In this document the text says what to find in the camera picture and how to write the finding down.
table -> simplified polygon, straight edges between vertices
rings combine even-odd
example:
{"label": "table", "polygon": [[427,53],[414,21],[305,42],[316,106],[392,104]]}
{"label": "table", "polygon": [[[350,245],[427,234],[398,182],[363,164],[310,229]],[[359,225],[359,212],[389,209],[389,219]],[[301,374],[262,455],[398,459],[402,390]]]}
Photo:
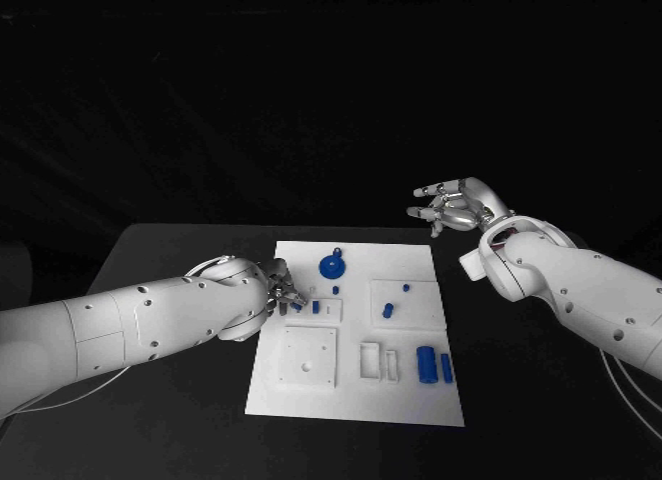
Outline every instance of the table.
{"label": "table", "polygon": [[[467,427],[246,416],[258,337],[140,365],[79,402],[16,416],[0,479],[662,478],[662,449],[611,390],[597,349],[538,299],[509,303],[458,257],[478,233],[428,228],[138,224],[89,293],[173,277],[278,240],[429,244]],[[46,405],[109,376],[66,387]]]}

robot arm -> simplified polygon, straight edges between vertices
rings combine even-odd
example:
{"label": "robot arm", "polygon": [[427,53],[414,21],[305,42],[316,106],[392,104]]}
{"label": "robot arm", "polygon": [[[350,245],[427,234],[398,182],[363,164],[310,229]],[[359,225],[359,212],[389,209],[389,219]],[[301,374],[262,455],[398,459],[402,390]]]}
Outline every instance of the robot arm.
{"label": "robot arm", "polygon": [[60,387],[219,336],[243,341],[305,304],[284,260],[219,257],[183,277],[0,312],[0,418]]}
{"label": "robot arm", "polygon": [[471,280],[489,277],[512,302],[540,298],[569,330],[662,380],[662,280],[578,249],[549,223],[516,216],[477,179],[414,193],[437,195],[428,208],[408,209],[434,223],[434,237],[444,225],[457,230],[478,226],[484,232],[478,248],[460,258]]}

white rectangular piece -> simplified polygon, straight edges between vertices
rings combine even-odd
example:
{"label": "white rectangular piece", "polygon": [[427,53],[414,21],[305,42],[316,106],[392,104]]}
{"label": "white rectangular piece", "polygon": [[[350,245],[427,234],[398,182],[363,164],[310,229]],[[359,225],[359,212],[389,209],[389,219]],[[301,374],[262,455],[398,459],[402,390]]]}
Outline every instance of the white rectangular piece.
{"label": "white rectangular piece", "polygon": [[[393,306],[385,318],[385,305]],[[403,330],[445,330],[438,282],[373,280],[370,282],[370,319],[378,328]]]}
{"label": "white rectangular piece", "polygon": [[398,383],[398,353],[395,350],[385,351],[385,381]]}
{"label": "white rectangular piece", "polygon": [[380,381],[380,345],[359,344],[359,376],[367,382]]}
{"label": "white rectangular piece", "polygon": [[[318,302],[318,313],[313,313],[313,302]],[[313,298],[301,310],[287,309],[284,317],[287,323],[340,323],[341,322],[341,300],[339,298]]]}
{"label": "white rectangular piece", "polygon": [[[340,278],[329,280],[320,275],[318,262],[333,253],[336,247],[341,249],[347,269]],[[334,325],[308,321],[294,323],[316,330],[330,326],[336,328],[336,383],[334,388],[329,389],[279,383],[282,336],[287,335],[285,329],[291,328],[288,319],[294,318],[291,316],[294,313],[291,308],[285,317],[275,312],[262,326],[258,337],[246,414],[463,427],[458,384],[447,384],[442,380],[431,385],[419,383],[416,348],[431,345],[437,354],[450,353],[445,328],[440,331],[396,330],[375,328],[372,324],[370,281],[393,280],[399,282],[401,287],[405,280],[411,285],[415,285],[415,282],[435,282],[431,247],[341,242],[277,242],[275,257],[287,260],[294,287],[305,298],[333,298],[333,286],[340,288],[337,299],[341,299],[341,323]],[[308,295],[310,287],[316,287],[316,292]],[[429,302],[440,302],[440,298],[437,300],[431,298]],[[362,342],[378,343],[383,352],[386,350],[396,352],[399,356],[396,384],[388,384],[385,381],[367,384],[362,380],[359,362]],[[442,379],[440,364],[438,378]]]}
{"label": "white rectangular piece", "polygon": [[285,327],[279,345],[279,384],[334,388],[336,347],[334,328]]}

